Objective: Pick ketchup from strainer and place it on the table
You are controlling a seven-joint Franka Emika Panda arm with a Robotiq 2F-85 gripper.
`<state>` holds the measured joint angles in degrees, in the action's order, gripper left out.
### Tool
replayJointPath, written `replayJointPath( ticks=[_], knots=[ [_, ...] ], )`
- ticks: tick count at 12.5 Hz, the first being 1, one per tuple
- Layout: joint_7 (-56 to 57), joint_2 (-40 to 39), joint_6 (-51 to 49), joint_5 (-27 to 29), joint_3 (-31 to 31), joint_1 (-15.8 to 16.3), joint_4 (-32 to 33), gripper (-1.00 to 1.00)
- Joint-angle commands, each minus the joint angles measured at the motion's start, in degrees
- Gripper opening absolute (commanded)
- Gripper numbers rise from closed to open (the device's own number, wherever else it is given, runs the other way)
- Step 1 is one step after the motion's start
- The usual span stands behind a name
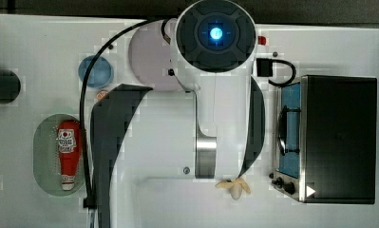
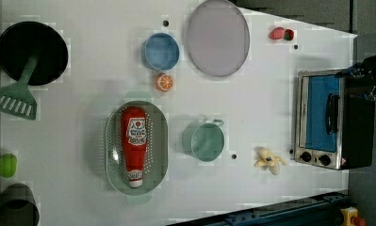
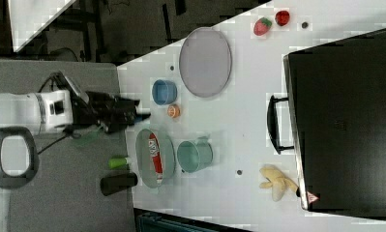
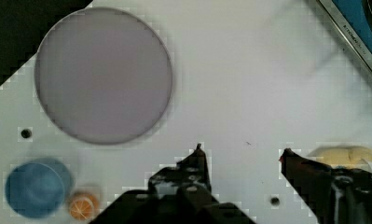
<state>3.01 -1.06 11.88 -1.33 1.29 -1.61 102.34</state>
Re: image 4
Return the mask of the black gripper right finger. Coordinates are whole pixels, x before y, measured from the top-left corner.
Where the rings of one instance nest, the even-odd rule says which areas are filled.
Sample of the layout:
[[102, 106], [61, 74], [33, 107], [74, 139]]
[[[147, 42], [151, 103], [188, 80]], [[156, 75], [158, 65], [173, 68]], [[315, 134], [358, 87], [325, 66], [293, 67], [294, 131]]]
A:
[[372, 173], [332, 168], [287, 148], [281, 173], [317, 217], [318, 224], [372, 224]]

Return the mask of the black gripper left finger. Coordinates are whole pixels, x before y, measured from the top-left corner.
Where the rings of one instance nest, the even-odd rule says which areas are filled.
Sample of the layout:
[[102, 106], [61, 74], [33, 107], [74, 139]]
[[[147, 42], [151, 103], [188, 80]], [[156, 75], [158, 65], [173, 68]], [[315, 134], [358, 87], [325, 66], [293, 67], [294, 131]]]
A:
[[255, 224], [233, 203], [212, 195], [201, 145], [148, 179], [146, 190], [122, 193], [90, 224]]

